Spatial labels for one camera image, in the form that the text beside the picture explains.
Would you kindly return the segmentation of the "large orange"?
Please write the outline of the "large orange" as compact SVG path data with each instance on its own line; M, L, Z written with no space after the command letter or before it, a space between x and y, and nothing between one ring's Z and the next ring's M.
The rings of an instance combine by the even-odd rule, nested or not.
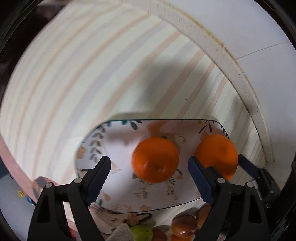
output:
M204 168L214 167L227 181L234 176L238 166L235 145L227 137L209 135L197 146L194 155Z

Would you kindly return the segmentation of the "light red apple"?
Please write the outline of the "light red apple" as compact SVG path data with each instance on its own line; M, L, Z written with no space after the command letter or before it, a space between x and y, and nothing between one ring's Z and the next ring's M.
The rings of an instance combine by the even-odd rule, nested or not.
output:
M202 227L202 225L204 224L210 210L211 206L206 204L197 211L196 219L199 227Z

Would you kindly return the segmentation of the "small green apple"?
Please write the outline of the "small green apple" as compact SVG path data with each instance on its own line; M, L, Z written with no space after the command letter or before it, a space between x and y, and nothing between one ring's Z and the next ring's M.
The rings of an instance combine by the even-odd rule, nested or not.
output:
M147 225L135 225L130 231L135 241L151 241L154 236L152 229Z

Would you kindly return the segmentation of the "dark red apple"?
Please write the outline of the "dark red apple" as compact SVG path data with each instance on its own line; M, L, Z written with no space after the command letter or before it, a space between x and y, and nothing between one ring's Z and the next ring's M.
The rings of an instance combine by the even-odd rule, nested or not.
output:
M171 223L173 234L179 238L191 237L198 229L198 223L194 216L185 214L178 216Z

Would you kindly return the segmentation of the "small mandarin orange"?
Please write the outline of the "small mandarin orange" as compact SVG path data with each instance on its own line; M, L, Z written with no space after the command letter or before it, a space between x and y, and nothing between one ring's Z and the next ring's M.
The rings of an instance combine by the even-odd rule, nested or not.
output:
M173 176L179 165L179 151L170 141L150 137L135 148L131 165L136 176L147 183L162 183Z

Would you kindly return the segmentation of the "striped cat table mat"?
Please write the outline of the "striped cat table mat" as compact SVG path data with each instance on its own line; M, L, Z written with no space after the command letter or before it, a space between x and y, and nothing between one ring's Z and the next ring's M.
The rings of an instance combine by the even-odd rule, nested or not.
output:
M213 118L257 164L272 160L259 103L225 46L161 1L72 2L30 44L1 107L1 157L32 179L74 176L75 151L115 118Z

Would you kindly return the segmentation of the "blue kitchen cabinet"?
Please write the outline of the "blue kitchen cabinet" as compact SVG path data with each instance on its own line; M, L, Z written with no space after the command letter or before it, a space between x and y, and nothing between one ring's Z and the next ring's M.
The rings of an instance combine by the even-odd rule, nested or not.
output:
M10 174L8 169L6 168L5 164L3 163L2 159L0 158L0 178Z

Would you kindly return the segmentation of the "floral ceramic plate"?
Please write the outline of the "floral ceramic plate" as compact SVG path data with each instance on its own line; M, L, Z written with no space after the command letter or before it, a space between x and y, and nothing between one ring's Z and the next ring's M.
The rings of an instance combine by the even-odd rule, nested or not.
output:
M83 177L103 156L110 173L96 200L112 212L140 212L200 198L188 159L209 135L227 136L214 120L114 120L100 124L81 143L75 161Z

